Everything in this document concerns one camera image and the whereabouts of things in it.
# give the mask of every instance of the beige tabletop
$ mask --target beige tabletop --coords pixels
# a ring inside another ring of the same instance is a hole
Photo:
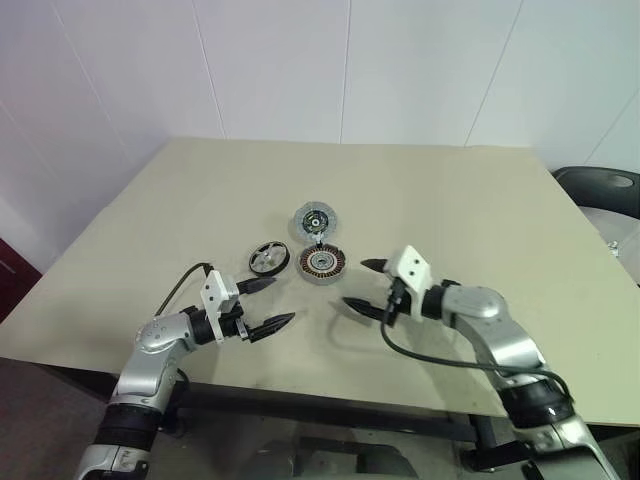
[[[346,253],[344,278],[312,285],[292,262],[242,303],[249,323],[289,311],[295,319],[253,345],[201,348],[183,364],[193,380],[504,414],[483,373],[401,357],[378,325],[342,306],[344,295],[382,303],[386,279],[359,261],[412,244],[437,278],[504,295],[587,421],[640,423],[640,289],[525,149],[175,140],[0,325],[0,355],[119,372],[136,330],[193,263],[240,280],[263,242],[299,253],[291,219],[309,200],[338,215],[330,242]],[[169,311],[198,303],[201,282],[194,275]],[[393,337],[473,359],[436,321],[403,317]]]

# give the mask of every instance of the chair backrest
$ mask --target chair backrest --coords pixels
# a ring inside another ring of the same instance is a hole
[[[640,174],[614,168],[564,167],[553,176],[577,205],[640,220]]]

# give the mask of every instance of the white wall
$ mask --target white wall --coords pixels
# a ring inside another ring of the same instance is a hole
[[[640,171],[638,18],[637,0],[0,0],[0,236],[46,269],[176,135]]]

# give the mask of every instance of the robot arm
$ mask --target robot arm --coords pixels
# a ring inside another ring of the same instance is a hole
[[[581,469],[587,465],[588,478],[618,479],[574,412],[566,385],[557,383],[561,379],[548,370],[537,345],[511,318],[500,294],[456,282],[432,285],[428,263],[410,246],[388,261],[365,260],[363,264],[392,280],[387,309],[356,298],[346,298],[345,302],[389,326],[393,326],[398,313],[410,314],[418,322],[424,317],[441,320],[469,340],[477,361],[487,367],[482,369],[502,400],[516,438],[531,452],[536,466],[530,468],[535,468],[538,475],[532,478],[564,478],[563,469],[575,469],[580,463]],[[465,366],[461,365],[465,362],[440,363]]]
[[[176,383],[178,366],[189,353],[212,341],[240,336],[256,342],[284,327],[293,313],[266,320],[255,329],[242,321],[238,297],[267,287],[274,278],[234,283],[216,270],[207,275],[200,292],[204,309],[156,316],[136,336],[93,442],[84,452],[77,480],[144,479],[149,452]]]

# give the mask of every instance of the dark red door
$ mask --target dark red door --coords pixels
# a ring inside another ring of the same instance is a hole
[[[24,258],[0,239],[0,322],[42,277]]]

